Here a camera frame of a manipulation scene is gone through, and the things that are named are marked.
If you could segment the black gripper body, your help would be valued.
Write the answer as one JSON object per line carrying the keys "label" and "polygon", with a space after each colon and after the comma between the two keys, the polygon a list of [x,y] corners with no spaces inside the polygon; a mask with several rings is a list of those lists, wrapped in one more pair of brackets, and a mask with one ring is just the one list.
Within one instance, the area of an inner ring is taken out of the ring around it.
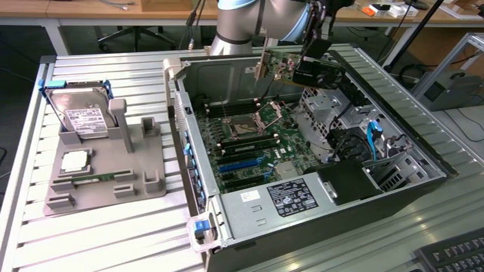
{"label": "black gripper body", "polygon": [[316,4],[320,9],[319,13],[322,17],[335,17],[342,8],[354,5],[355,0],[315,0],[312,3]]}

